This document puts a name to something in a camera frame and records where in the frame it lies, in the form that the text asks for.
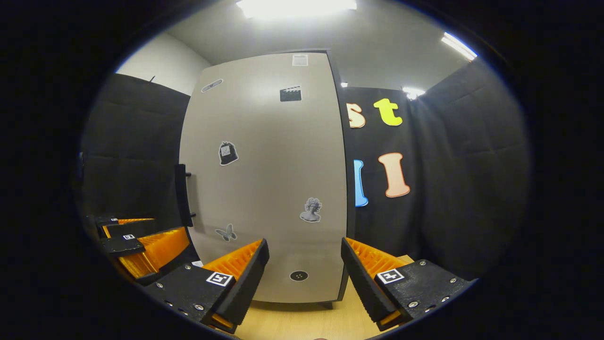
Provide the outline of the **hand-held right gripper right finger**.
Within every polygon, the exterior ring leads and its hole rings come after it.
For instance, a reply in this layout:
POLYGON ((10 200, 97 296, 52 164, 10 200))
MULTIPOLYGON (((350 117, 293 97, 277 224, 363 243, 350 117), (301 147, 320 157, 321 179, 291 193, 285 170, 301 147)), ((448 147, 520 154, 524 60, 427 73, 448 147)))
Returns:
POLYGON ((380 331, 414 322, 471 288, 429 260, 406 261, 344 237, 341 258, 369 318, 380 331))

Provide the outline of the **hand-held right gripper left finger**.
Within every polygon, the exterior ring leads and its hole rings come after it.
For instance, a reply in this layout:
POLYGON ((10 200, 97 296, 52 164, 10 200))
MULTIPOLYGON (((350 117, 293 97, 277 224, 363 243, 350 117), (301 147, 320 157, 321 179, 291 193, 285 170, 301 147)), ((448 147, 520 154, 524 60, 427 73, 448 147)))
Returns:
POLYGON ((268 242, 262 238, 202 267, 183 264, 145 286, 144 292, 192 322, 234 334, 268 261, 268 242))

